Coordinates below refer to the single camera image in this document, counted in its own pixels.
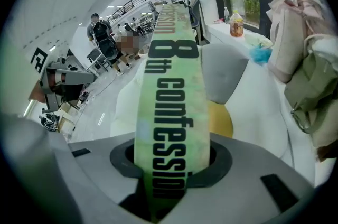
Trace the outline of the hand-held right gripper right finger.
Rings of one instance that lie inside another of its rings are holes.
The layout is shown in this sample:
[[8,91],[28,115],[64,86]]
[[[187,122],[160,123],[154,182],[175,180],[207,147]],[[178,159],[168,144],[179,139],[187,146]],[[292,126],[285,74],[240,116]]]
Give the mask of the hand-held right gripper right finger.
[[268,150],[211,134],[214,162],[187,181],[164,223],[280,223],[314,188]]

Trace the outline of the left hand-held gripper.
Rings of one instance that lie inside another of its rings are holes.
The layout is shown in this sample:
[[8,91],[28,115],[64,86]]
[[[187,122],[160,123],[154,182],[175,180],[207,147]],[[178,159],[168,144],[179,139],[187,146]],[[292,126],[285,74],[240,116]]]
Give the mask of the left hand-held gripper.
[[43,113],[56,112],[64,102],[79,99],[83,86],[96,79],[93,73],[69,70],[65,57],[54,51],[46,53],[39,47],[35,49],[30,64],[40,74],[37,84],[46,104]]

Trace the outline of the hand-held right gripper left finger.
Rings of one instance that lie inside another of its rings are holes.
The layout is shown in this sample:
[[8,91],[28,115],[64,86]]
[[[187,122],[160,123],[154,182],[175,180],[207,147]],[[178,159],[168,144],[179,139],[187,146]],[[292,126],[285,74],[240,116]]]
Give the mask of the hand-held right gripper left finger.
[[89,179],[63,137],[36,122],[2,114],[1,154],[24,223],[144,223]]

